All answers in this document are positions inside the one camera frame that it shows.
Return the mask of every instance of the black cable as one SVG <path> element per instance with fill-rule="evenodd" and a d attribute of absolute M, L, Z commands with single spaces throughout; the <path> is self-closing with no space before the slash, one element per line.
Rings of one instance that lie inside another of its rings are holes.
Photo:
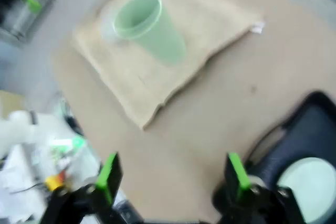
<path fill-rule="evenodd" d="M 22 193 L 22 192 L 24 192 L 24 191 L 28 191 L 28 190 L 30 190 L 30 189 L 33 189 L 34 187 L 36 187 L 36 186 L 40 186 L 40 185 L 43 185 L 44 183 L 37 183 L 37 184 L 34 184 L 34 185 L 32 185 L 32 186 L 30 186 L 30 187 L 28 187 L 28 188 L 26 188 L 26 189 L 23 189 L 23 190 L 20 190 L 20 191 L 13 191 L 13 192 L 10 192 L 9 194 L 18 194 L 18 193 Z"/>

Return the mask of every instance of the cup rim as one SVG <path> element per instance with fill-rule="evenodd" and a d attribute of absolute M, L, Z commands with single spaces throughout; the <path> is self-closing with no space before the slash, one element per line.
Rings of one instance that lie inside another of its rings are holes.
<path fill-rule="evenodd" d="M 149 30 L 151 30 L 152 29 L 152 27 L 156 24 L 156 22 L 159 20 L 159 18 L 160 18 L 160 16 L 161 16 L 161 13 L 162 13 L 162 0 L 157 0 L 157 2 L 158 2 L 158 4 L 159 4 L 159 7 L 160 7 L 160 9 L 159 9 L 159 13 L 157 14 L 157 16 L 155 17 L 155 20 L 154 20 L 154 22 L 152 22 L 152 24 L 150 25 L 150 26 L 148 26 L 143 32 L 141 32 L 140 34 L 137 34 L 137 35 L 135 35 L 135 36 L 133 36 L 133 37 L 128 37 L 128 38 L 124 38 L 123 36 L 120 36 L 119 34 L 118 34 L 118 32 L 116 31 L 116 27 L 115 27 L 115 20 L 116 20 L 116 18 L 117 18 L 117 16 L 120 14 L 120 12 L 131 2 L 131 1 L 135 1 L 135 0 L 129 0 L 129 1 L 127 1 L 127 3 L 126 4 L 124 4 L 118 11 L 117 11 L 117 13 L 115 14 L 115 16 L 114 16 L 114 20 L 113 20 L 113 30 L 114 30 L 114 33 L 115 33 L 115 35 L 117 36 L 117 37 L 119 37 L 119 38 L 122 38 L 122 39 L 129 39 L 129 40 L 133 40 L 133 39 L 136 39 L 136 38 L 139 38 L 139 37 L 141 37 L 141 36 L 143 36 L 144 34 L 146 34 Z"/>

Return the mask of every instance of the yellow object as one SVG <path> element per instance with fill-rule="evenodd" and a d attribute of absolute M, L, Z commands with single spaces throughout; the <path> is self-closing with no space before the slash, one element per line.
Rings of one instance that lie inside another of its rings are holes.
<path fill-rule="evenodd" d="M 62 180 L 58 175 L 47 177 L 45 183 L 50 191 L 54 191 L 56 188 L 63 185 Z"/>

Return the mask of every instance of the green cup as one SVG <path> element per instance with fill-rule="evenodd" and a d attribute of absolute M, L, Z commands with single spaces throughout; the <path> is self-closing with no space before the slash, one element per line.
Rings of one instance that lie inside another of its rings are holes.
<path fill-rule="evenodd" d="M 161 0 L 130 0 L 115 15 L 113 29 L 119 38 L 138 43 L 163 63 L 177 63 L 186 54 L 183 37 Z"/>

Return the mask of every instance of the table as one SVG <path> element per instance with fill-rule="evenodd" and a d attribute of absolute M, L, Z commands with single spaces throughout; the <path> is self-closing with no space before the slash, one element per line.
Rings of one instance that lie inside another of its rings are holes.
<path fill-rule="evenodd" d="M 309 91 L 336 95 L 336 34 L 326 24 L 288 0 L 236 1 L 265 13 L 262 34 L 213 57 L 145 131 L 70 44 L 52 59 L 92 146 L 103 159 L 120 152 L 121 186 L 146 218 L 216 221 L 211 196 L 226 153 L 246 154 Z"/>

